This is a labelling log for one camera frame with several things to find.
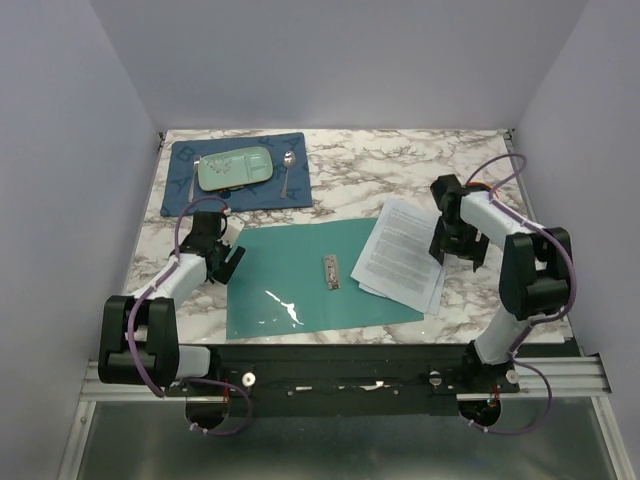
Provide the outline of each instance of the small metal object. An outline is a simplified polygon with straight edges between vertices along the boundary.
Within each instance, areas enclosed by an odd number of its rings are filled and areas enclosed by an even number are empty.
[[[200,164],[200,155],[193,157],[193,178],[189,187],[189,202],[193,202],[193,195],[196,189],[196,175],[198,174],[198,165]]]
[[[340,273],[338,272],[338,257],[326,255],[324,257],[324,272],[329,290],[340,288]]]
[[[280,198],[287,198],[287,181],[289,180],[289,170],[296,164],[296,154],[289,150],[284,154],[284,166],[287,169],[287,173],[284,175],[284,185],[280,192]]]
[[[515,370],[508,370],[505,374],[505,378],[511,385],[515,385],[520,381],[520,375],[518,375],[518,372],[516,372]]]
[[[247,372],[242,376],[242,384],[245,387],[252,387],[256,383],[256,376],[253,372]]]
[[[442,377],[440,377],[440,372],[436,372],[435,370],[429,374],[429,383],[434,387],[439,387],[442,385]]]

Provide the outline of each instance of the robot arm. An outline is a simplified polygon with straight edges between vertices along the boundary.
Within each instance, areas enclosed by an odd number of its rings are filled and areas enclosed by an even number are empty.
[[[484,262],[489,241],[503,251],[502,305],[474,348],[483,365],[507,363],[514,342],[531,328],[537,315],[555,313],[566,305],[570,293],[567,265],[544,236],[496,207],[488,187],[461,185],[455,175],[446,175],[431,185],[431,192],[442,215],[429,253],[440,263],[449,253],[472,260],[475,271]],[[570,255],[570,239],[564,229],[546,232]],[[536,261],[546,265],[538,270]]]
[[[131,295],[114,295],[107,300],[98,362],[104,383],[141,382],[125,334],[134,303],[150,288],[153,292],[138,310],[135,330],[138,354],[151,379],[168,387],[177,379],[209,373],[209,349],[178,344],[176,310],[207,280],[225,285],[229,281],[245,250],[238,247],[230,256],[231,245],[222,241],[226,230],[224,214],[196,212],[191,232],[180,245],[179,261],[171,252],[167,265],[149,283]]]

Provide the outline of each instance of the green plate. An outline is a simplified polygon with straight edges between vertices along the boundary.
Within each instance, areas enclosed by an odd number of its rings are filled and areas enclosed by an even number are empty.
[[[198,184],[206,192],[264,182],[273,175],[269,150],[248,147],[200,159]]]

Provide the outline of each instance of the marble countertop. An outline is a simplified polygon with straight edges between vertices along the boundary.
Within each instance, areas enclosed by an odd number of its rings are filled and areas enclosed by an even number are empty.
[[[127,292],[148,282],[165,264],[173,249],[175,218],[160,216],[160,206],[171,156],[181,140],[262,136],[300,130],[174,130],[167,138],[145,213]],[[435,130],[301,130],[305,134],[313,206],[291,210],[232,214],[246,227],[320,223],[349,218],[377,217],[388,198],[401,198],[435,210],[429,185],[439,176],[456,173],[466,179],[484,161],[506,153],[501,132]],[[496,162],[478,179],[488,184],[512,172],[508,160]],[[517,183],[499,191],[500,199],[525,213]],[[181,225],[182,238],[191,219]],[[419,322],[242,340],[226,339],[226,287],[206,284],[178,310],[181,343],[467,343],[489,324],[500,304],[498,278],[502,253],[490,245],[484,266],[473,273],[471,262],[450,258],[437,315]],[[562,342],[566,322],[540,325],[532,342]]]

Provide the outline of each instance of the teal cutting mat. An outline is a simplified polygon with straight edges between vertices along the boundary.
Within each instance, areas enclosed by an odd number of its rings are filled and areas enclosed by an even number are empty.
[[[227,338],[422,320],[409,307],[360,290],[350,276],[375,223],[363,218],[244,229],[236,245],[247,251],[228,287]],[[325,255],[338,257],[338,290],[327,286]]]

